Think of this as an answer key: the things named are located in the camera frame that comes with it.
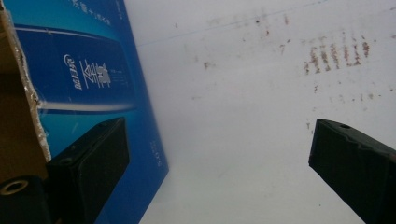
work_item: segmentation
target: blue packaging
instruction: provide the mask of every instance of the blue packaging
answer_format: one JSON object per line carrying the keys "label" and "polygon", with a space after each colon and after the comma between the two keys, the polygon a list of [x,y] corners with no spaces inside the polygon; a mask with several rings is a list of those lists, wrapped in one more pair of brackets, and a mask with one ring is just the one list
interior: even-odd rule
{"label": "blue packaging", "polygon": [[95,223],[138,223],[168,166],[124,3],[1,4],[48,160],[97,123],[125,117],[131,162]]}

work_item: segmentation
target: white stripe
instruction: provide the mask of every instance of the white stripe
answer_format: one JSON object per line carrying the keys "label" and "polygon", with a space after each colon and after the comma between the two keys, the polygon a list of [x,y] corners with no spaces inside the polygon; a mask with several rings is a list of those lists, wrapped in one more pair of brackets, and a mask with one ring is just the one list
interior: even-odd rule
{"label": "white stripe", "polygon": [[118,111],[131,109],[134,106],[131,104],[124,105],[83,105],[83,104],[66,104],[66,103],[49,103],[46,102],[40,106],[38,109],[55,109],[55,110],[76,110],[76,111]]}
{"label": "white stripe", "polygon": [[15,28],[16,30],[19,31],[31,31],[31,32],[38,32],[38,33],[47,33],[49,35],[51,34],[59,34],[59,35],[76,35],[76,36],[83,36],[83,37],[88,37],[88,38],[92,38],[92,39],[99,39],[95,36],[91,36],[91,35],[81,35],[81,34],[76,34],[76,33],[71,33],[71,32],[64,32],[64,31],[52,31],[49,29],[34,29],[34,28]]}

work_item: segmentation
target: torn cardboard edge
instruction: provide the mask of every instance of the torn cardboard edge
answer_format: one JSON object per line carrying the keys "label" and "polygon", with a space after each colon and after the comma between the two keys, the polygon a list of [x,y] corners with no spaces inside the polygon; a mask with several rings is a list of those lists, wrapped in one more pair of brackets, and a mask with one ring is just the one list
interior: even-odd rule
{"label": "torn cardboard edge", "polygon": [[37,107],[39,106],[40,101],[38,100],[38,96],[35,92],[35,88],[33,87],[32,82],[30,81],[29,70],[26,65],[27,63],[25,60],[25,56],[21,49],[21,44],[19,43],[17,35],[15,33],[12,19],[9,13],[7,13],[7,11],[5,10],[3,2],[1,2],[1,8],[0,8],[0,22],[4,28],[2,37],[4,36],[5,38],[7,38],[9,46],[11,48],[12,53],[14,54],[15,60],[19,68],[21,82],[24,87],[26,99],[30,107],[30,114],[32,116],[32,122],[35,127],[38,143],[43,150],[43,154],[46,161],[50,161],[51,156],[50,156],[49,145],[47,142],[47,137],[37,113]]}

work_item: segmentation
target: brown cardboard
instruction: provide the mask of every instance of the brown cardboard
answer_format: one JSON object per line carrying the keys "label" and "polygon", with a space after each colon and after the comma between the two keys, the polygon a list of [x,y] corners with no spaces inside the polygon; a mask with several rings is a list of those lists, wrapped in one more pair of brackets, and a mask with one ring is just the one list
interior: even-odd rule
{"label": "brown cardboard", "polygon": [[21,73],[7,30],[0,19],[0,183],[19,175],[47,176],[46,159],[39,144]]}

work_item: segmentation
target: black plastic block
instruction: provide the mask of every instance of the black plastic block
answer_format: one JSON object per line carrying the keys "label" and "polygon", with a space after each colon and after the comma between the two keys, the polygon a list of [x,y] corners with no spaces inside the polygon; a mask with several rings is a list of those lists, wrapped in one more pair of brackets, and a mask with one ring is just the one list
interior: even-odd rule
{"label": "black plastic block", "polygon": [[345,124],[318,119],[309,165],[369,224],[394,224],[396,151]]}

